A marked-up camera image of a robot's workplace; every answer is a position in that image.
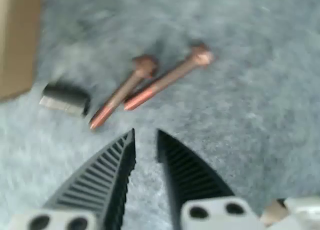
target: bolt head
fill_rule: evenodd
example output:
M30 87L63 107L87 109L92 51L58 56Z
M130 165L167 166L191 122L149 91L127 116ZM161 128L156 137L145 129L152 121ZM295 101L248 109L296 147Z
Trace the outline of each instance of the bolt head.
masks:
M149 55L136 57L133 62L135 62L135 73L142 78L152 77L158 66L156 60Z
M213 53L205 44L192 47L191 57L199 66L208 66L214 61Z

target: carpet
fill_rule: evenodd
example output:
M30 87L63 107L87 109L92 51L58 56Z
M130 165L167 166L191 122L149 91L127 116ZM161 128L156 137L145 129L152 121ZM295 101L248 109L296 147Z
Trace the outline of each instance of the carpet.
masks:
M197 152L260 213L276 197L315 194L320 161L319 0L43 0L37 76L0 104L0 228L40 207L90 156L131 128L137 165L123 229L171 229L156 128ZM99 131L88 122L130 74L131 58L157 76L205 42L217 56ZM39 105L48 82L92 95L86 119Z

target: bolt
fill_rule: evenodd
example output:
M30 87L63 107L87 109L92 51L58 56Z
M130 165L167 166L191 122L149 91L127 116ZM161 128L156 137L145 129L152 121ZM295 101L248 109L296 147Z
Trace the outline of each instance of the bolt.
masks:
M162 91L170 84L184 77L196 67L208 66L214 60L212 52L205 44L192 47L192 53L176 68L155 80L150 86L144 88L138 94L127 99L124 103L125 110L133 110L142 103L152 98L156 93Z
M95 113L90 121L90 129L101 126L143 78L150 78L157 67L155 60L149 55L136 57L133 62L135 63L135 70Z

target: copper screw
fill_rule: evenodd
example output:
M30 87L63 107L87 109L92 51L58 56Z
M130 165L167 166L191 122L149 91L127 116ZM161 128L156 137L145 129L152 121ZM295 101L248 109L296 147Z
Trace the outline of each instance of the copper screw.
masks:
M208 66L214 60L212 52L201 44L192 47L192 53L180 63L175 69L168 72L164 76L155 80L150 86L143 89L140 93L127 99L124 103L125 110L133 110L148 99L152 98L156 93L165 89L167 86L184 77L187 73L199 66Z
M142 79L150 78L157 67L156 62L148 55L136 57L133 62L135 62L135 70L95 113L90 121L90 129L96 129L101 126Z

